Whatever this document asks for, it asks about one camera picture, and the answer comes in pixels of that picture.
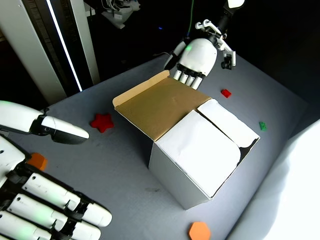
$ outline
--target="orange block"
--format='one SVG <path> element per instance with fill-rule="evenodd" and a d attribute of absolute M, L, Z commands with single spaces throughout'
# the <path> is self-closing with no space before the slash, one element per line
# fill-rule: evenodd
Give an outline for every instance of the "orange block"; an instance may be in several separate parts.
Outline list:
<path fill-rule="evenodd" d="M 191 240 L 210 240 L 211 232 L 205 222 L 196 221 L 192 223 L 189 230 Z"/>
<path fill-rule="evenodd" d="M 31 154 L 31 159 L 29 159 L 26 163 L 36 167 L 41 171 L 44 171 L 47 166 L 48 160 L 40 153 L 35 152 Z"/>

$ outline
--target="dark background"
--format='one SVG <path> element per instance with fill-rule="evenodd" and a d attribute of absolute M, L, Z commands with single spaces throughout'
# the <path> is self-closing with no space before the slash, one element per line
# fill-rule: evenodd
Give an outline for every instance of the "dark background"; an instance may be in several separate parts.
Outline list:
<path fill-rule="evenodd" d="M 101 80 L 170 52 L 188 31 L 191 0 L 140 0 L 140 10 L 123 29 L 100 14 L 100 0 L 85 2 L 96 10 L 88 22 Z M 223 5 L 223 0 L 195 0 L 190 36 L 197 32 L 196 22 L 217 23 Z M 226 39 L 238 55 L 314 106 L 320 105 L 319 7 L 315 0 L 246 0 L 233 16 Z M 1 77 L 1 98 L 45 107 L 47 103 L 17 60 L 8 43 L 0 42 L 0 74 L 10 70 L 11 76 Z"/>

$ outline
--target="white box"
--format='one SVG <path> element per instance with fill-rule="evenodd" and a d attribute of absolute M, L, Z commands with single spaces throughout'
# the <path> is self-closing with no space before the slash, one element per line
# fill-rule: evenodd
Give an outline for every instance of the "white box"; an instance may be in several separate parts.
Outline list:
<path fill-rule="evenodd" d="M 153 141 L 149 169 L 184 209 L 214 197 L 260 137 L 164 71 L 113 100 Z"/>

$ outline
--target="table surface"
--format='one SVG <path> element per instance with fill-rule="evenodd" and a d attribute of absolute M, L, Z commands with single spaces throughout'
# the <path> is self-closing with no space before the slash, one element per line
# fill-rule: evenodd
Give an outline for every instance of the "table surface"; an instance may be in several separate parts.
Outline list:
<path fill-rule="evenodd" d="M 235 70 L 222 70 L 219 56 L 198 90 L 217 99 L 261 139 L 212 201 L 183 210 L 148 170 L 152 141 L 112 105 L 114 97 L 162 71 L 166 59 L 160 56 L 50 107 L 50 116 L 89 132 L 81 145 L 55 143 L 49 136 L 9 135 L 27 151 L 44 155 L 47 173 L 110 209 L 113 219 L 101 229 L 102 240 L 187 240 L 196 221 L 207 223 L 212 239 L 225 239 L 307 106 L 241 57 Z M 232 96 L 224 98 L 222 89 Z M 115 127 L 104 134 L 91 128 L 96 113 L 110 113 Z M 260 131 L 260 121 L 267 131 Z"/>

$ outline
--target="green cable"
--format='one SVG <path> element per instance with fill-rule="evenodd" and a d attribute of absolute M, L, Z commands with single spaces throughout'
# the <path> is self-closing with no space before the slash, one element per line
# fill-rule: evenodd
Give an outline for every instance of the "green cable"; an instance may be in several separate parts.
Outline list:
<path fill-rule="evenodd" d="M 192 14 L 193 14 L 193 11 L 194 11 L 194 0 L 192 0 L 192 3 L 191 3 L 191 12 L 190 12 L 190 24 L 189 24 L 189 29 L 188 29 L 188 32 L 186 34 L 187 37 L 189 37 L 189 34 L 190 34 L 190 30 L 191 30 L 191 24 L 192 24 Z"/>

